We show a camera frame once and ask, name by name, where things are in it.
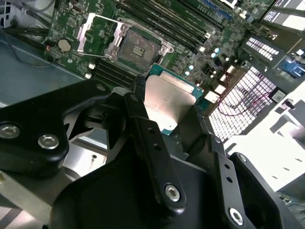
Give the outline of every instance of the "label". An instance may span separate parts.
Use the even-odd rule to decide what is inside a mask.
[[[278,90],[278,91],[271,97],[271,99],[274,100],[276,103],[279,103],[285,96],[286,96],[286,94],[285,94],[284,92],[281,92],[280,90]]]

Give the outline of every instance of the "screw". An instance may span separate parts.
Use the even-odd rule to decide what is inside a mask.
[[[133,94],[132,94],[130,97],[131,97],[134,101],[136,101],[136,102],[139,101],[138,98],[137,98],[135,95],[133,95]]]
[[[241,226],[244,224],[242,215],[236,209],[230,208],[229,213],[230,213],[231,218],[237,225]]]
[[[96,85],[96,87],[97,87],[97,89],[99,89],[102,92],[106,91],[106,89],[101,84]]]
[[[20,129],[12,124],[0,125],[0,137],[6,139],[12,139],[18,137],[20,134]]]
[[[111,52],[111,56],[116,56],[116,54],[117,54],[116,51]]]
[[[215,142],[221,143],[221,140],[218,137],[215,137]]]
[[[244,162],[247,161],[247,158],[246,158],[244,155],[240,154],[239,157],[240,157]]]
[[[173,202],[177,202],[180,199],[180,193],[178,189],[173,185],[167,185],[165,187],[165,193]]]
[[[43,135],[38,138],[38,144],[43,149],[55,149],[59,145],[59,140],[55,135]]]

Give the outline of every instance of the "black mount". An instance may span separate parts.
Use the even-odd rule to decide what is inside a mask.
[[[0,126],[12,125],[18,134],[0,137],[0,170],[51,177],[69,142],[105,129],[107,165],[64,189],[51,229],[302,228],[245,156],[227,157],[198,107],[178,124],[188,162],[171,158],[144,97],[141,77],[131,92],[115,93],[91,79],[1,109]],[[59,144],[42,148],[44,135]]]

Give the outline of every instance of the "dimm slot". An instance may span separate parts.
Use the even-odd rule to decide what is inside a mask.
[[[202,13],[200,10],[196,9],[195,7],[193,7],[191,4],[187,3],[186,1],[184,1],[184,0],[172,0],[172,1],[175,1],[176,3],[178,3],[182,8],[188,9],[193,14],[195,14],[197,17],[201,18],[203,21],[206,21],[207,23],[211,24],[212,26],[216,27],[220,31],[222,31],[224,29],[224,26],[222,24],[215,21],[213,18],[210,18],[206,14]]]
[[[103,80],[115,86],[130,88],[134,77],[124,70],[109,64],[105,61],[97,64],[97,68],[93,72],[94,76],[101,77]]]
[[[175,32],[179,32],[179,35],[182,36],[185,40],[193,43],[193,44],[198,44],[200,43],[200,40],[198,40],[197,38],[195,37],[192,37],[191,34],[189,34],[187,31],[185,31],[183,28],[177,26],[178,28],[173,28],[173,25],[170,25],[168,23],[166,23],[164,20],[162,20],[160,18],[160,13],[159,12],[156,12],[154,9],[152,8],[148,8],[147,6],[145,6],[144,4],[140,3],[139,1],[138,2],[135,2],[135,1],[126,1],[126,3],[128,3],[129,6],[131,7],[135,7],[135,8],[138,8],[138,9],[142,9],[142,10],[145,10],[146,11],[146,14],[147,16],[149,17],[149,14],[151,15],[152,12],[154,12],[155,14],[153,14],[152,16],[150,16],[150,18],[153,18],[154,20],[156,20],[158,23],[160,23],[161,25],[163,25],[164,27],[167,27],[169,28],[170,30],[172,31],[175,31]]]
[[[195,31],[193,31],[192,29],[190,29],[189,27],[183,26],[181,24],[181,22],[173,19],[172,17],[169,16],[169,13],[167,14],[166,12],[163,12],[161,10],[159,10],[156,5],[154,5],[153,2],[151,1],[145,1],[145,0],[138,0],[140,1],[143,5],[145,5],[146,7],[148,7],[149,9],[151,9],[154,13],[159,14],[161,17],[166,18],[170,23],[174,24],[175,26],[179,27],[180,29],[186,31],[189,35],[192,35],[196,40],[200,41],[202,40],[204,34],[198,34]]]
[[[184,47],[188,48],[189,50],[192,50],[195,48],[195,46],[193,44],[190,44],[187,41],[183,41],[183,40],[179,40],[177,39],[177,37],[169,34],[167,31],[163,30],[162,28],[158,27],[157,25],[155,25],[154,23],[152,23],[151,21],[149,21],[148,19],[145,18],[145,15],[141,15],[139,13],[139,11],[142,11],[141,9],[137,9],[138,12],[134,12],[133,9],[130,8],[130,6],[121,3],[121,8],[126,11],[127,13],[131,14],[133,17],[137,18],[139,21],[142,21],[144,24],[149,25],[150,27],[152,27],[154,30],[157,30],[159,32],[161,32],[165,37],[171,38],[172,40],[176,41],[177,43],[180,43],[181,45],[183,45]]]

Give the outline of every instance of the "green circuit board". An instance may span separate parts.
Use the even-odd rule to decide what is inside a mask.
[[[110,87],[128,87],[154,64],[204,86],[211,69],[223,75],[215,60],[231,61],[249,28],[233,9],[208,0],[60,0],[45,54]]]

